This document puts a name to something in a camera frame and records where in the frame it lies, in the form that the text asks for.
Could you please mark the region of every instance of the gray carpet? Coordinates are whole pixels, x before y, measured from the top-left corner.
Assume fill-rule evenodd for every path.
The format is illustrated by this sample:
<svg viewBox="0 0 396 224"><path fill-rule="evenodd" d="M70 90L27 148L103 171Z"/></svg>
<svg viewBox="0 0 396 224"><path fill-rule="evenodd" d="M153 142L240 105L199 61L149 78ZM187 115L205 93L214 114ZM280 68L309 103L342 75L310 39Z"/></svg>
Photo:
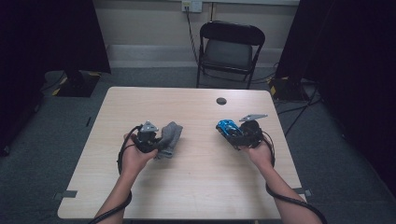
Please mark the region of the gray carpet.
<svg viewBox="0 0 396 224"><path fill-rule="evenodd" d="M251 89L268 90L260 78L273 72L272 68L258 68L254 77L257 84ZM61 74L47 73L45 87ZM67 188L108 88L195 88L195 79L196 68L114 68L111 75L102 75L91 98L54 97L51 93L55 87L44 91L40 109L10 145L10 155L0 158L0 223L85 223L59 219L60 201L54 200L53 195ZM213 77L203 77L202 83L205 84L202 88L246 87L246 83ZM308 94L314 89L305 88ZM275 104L278 112L304 105L277 101ZM299 110L279 115L285 131L298 113ZM302 185L313 192L307 200L329 223L396 223L394 198L366 159L343 139L336 118L324 104L309 106L290 130L287 140Z"/></svg>

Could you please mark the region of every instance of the hand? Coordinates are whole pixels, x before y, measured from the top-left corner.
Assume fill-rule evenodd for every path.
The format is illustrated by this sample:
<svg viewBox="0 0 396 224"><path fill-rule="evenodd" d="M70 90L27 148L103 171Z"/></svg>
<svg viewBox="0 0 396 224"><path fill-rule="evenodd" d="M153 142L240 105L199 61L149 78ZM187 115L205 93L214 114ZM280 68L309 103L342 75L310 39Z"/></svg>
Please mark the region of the hand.
<svg viewBox="0 0 396 224"><path fill-rule="evenodd" d="M149 153L143 153L136 146L131 146L134 145L133 139L135 138L136 135L133 133L125 144L127 148L122 157L121 175L137 176L146 166L147 162L157 155L158 149L154 149Z"/></svg>
<svg viewBox="0 0 396 224"><path fill-rule="evenodd" d="M271 167L272 154L270 148L267 146L265 142L261 142L255 148L241 146L239 149L245 151L250 160L257 166L257 167Z"/></svg>

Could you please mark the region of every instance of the gray cloth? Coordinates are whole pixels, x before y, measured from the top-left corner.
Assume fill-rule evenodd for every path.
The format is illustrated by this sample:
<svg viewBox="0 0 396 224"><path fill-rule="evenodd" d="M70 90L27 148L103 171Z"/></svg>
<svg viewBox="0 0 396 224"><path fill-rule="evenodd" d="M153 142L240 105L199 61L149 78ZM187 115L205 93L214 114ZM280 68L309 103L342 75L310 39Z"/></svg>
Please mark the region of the gray cloth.
<svg viewBox="0 0 396 224"><path fill-rule="evenodd" d="M181 135L183 127L177 125L174 121L163 127L161 140L158 143L159 152L155 159L160 160L163 157L171 159L174 155L175 146Z"/></svg>

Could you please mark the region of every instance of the person's left hand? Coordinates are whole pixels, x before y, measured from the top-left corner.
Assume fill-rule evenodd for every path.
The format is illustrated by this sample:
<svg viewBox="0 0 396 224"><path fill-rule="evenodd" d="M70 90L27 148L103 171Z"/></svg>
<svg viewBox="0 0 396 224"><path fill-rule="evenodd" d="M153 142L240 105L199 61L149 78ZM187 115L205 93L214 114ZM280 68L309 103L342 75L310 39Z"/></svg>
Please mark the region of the person's left hand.
<svg viewBox="0 0 396 224"><path fill-rule="evenodd" d="M127 148L125 149L122 157L122 175L138 175L146 166L147 162L153 159L158 153L158 149L154 149L149 153L143 153L136 146L131 146L134 145L133 139L135 138L136 135L133 133L125 144Z"/></svg>

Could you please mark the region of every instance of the light wood table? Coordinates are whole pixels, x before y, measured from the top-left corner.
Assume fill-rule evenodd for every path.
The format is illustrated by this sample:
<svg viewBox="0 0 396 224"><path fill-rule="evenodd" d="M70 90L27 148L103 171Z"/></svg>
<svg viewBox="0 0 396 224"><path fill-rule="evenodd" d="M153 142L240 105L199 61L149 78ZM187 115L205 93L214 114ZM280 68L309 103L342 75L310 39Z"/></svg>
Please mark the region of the light wood table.
<svg viewBox="0 0 396 224"><path fill-rule="evenodd" d="M226 105L216 100L223 97ZM125 218L266 219L279 218L274 199L248 156L215 129L221 119L258 119L274 140L276 169L300 188L288 144L267 91L113 87L109 89L67 190L61 218L93 218L119 177L122 136L149 120L160 131L170 121L183 126L172 159L149 161L134 183Z"/></svg>

